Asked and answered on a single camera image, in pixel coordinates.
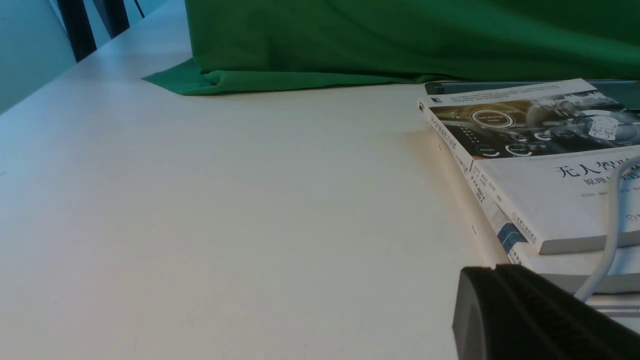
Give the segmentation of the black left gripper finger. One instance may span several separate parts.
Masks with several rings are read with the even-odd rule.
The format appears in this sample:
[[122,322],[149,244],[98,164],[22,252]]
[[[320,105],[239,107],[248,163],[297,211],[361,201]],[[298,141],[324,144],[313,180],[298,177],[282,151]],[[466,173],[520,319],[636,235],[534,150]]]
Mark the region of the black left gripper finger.
[[460,360],[637,360],[640,337],[518,265],[465,267],[452,321]]

